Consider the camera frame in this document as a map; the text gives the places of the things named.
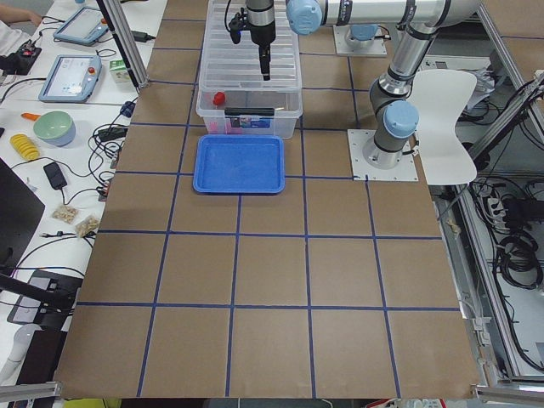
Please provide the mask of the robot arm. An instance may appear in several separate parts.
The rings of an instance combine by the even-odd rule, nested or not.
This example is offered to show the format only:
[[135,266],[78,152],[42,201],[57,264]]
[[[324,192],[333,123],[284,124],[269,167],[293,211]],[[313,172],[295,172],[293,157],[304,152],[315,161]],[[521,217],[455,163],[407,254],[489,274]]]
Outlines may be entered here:
[[292,31],[307,36],[322,26],[395,23],[403,35],[388,69],[372,84],[370,100],[377,130],[364,148],[373,167],[398,164],[419,121],[417,109],[406,98],[423,57],[438,30],[464,21],[478,1],[288,1],[286,17]]

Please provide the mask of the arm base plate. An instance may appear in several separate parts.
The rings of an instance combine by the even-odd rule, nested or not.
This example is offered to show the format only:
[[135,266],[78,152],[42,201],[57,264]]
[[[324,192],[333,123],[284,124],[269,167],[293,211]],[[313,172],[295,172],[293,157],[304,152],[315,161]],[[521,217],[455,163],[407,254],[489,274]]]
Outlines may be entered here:
[[336,53],[343,56],[384,58],[390,38],[377,24],[334,26]]
[[417,182],[414,155],[408,142],[394,153],[375,145],[375,130],[349,129],[348,147],[353,179],[360,181]]

